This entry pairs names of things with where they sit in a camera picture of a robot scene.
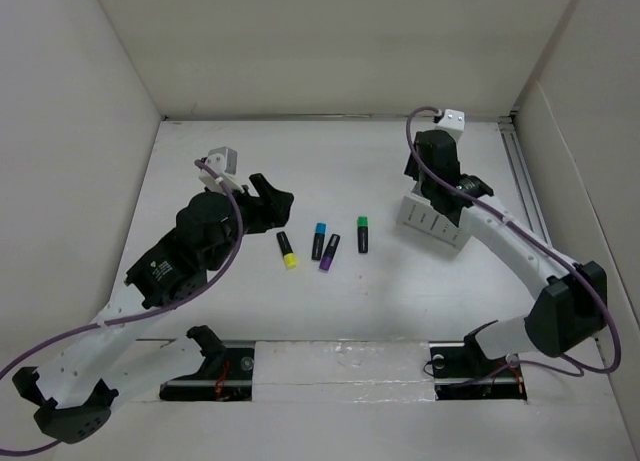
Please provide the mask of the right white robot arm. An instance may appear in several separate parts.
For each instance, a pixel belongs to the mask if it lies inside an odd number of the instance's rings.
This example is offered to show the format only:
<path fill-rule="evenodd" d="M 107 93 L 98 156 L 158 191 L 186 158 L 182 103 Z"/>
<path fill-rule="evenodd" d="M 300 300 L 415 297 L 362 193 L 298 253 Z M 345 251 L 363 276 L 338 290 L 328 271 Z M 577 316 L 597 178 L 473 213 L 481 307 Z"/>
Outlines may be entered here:
<path fill-rule="evenodd" d="M 485 375 L 506 365 L 511 355 L 538 352 L 587 371 L 588 365 L 569 351 L 603 329 L 617 330 L 607 306 L 605 270 L 594 261 L 580 264 L 560 253 L 514 219 L 486 182 L 462 172 L 449 132 L 408 132 L 406 138 L 405 173 L 415 182 L 418 200 L 480 241 L 532 298 L 528 312 L 489 321 L 464 337 L 465 368 Z"/>

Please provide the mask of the blue cap highlighter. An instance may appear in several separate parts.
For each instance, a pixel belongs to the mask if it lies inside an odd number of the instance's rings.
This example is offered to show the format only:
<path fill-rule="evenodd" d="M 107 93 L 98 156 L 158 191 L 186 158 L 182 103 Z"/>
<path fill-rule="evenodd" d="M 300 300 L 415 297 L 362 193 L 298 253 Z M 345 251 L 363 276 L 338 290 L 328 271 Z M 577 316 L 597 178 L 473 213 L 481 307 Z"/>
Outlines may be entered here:
<path fill-rule="evenodd" d="M 313 261 L 320 261 L 324 252 L 324 243 L 326 235 L 326 224 L 317 223 L 314 231 L 311 259 Z"/>

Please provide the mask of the yellow cap highlighter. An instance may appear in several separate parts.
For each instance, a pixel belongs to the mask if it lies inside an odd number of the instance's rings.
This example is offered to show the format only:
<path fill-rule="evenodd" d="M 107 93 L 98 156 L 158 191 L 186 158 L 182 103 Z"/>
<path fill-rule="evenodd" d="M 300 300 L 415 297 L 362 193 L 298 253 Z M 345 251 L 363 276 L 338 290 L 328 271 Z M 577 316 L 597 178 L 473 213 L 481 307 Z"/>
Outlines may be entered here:
<path fill-rule="evenodd" d="M 287 269 L 296 268 L 297 258 L 286 233 L 284 231 L 277 232 L 276 239 L 285 267 Z"/>

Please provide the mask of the green cap highlighter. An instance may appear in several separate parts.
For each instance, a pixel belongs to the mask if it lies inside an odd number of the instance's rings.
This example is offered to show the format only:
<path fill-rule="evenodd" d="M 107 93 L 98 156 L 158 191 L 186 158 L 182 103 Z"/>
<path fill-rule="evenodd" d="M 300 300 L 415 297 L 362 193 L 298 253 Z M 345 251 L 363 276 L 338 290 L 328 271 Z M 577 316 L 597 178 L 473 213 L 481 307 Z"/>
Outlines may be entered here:
<path fill-rule="evenodd" d="M 357 218 L 357 248 L 359 254 L 367 254 L 369 251 L 369 225 L 366 216 Z"/>

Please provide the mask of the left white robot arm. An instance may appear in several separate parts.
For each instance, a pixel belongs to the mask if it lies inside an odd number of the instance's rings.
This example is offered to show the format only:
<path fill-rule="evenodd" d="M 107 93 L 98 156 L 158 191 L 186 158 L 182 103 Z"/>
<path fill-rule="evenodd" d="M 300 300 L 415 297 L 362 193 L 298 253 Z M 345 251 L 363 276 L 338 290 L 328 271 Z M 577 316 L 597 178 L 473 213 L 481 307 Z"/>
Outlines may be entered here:
<path fill-rule="evenodd" d="M 226 348 L 206 325 L 186 330 L 168 346 L 129 363 L 119 358 L 155 322 L 208 290 L 227 270 L 244 235 L 282 228 L 294 196 L 256 173 L 256 190 L 224 177 L 194 196 L 175 226 L 126 273 L 119 293 L 56 358 L 25 366 L 12 377 L 19 395 L 35 404 L 41 433 L 65 444 L 95 434 L 128 400 L 183 375 L 212 377 Z"/>

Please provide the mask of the purple cap highlighter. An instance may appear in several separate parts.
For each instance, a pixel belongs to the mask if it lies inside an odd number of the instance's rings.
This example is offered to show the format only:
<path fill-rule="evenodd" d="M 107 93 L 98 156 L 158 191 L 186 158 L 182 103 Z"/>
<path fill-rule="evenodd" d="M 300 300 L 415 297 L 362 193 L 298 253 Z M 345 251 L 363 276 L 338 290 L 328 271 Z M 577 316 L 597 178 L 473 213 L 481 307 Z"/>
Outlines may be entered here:
<path fill-rule="evenodd" d="M 341 240 L 340 235 L 338 234 L 331 235 L 320 260 L 319 269 L 321 271 L 328 272 L 330 270 L 337 248 L 339 246 L 340 240 Z"/>

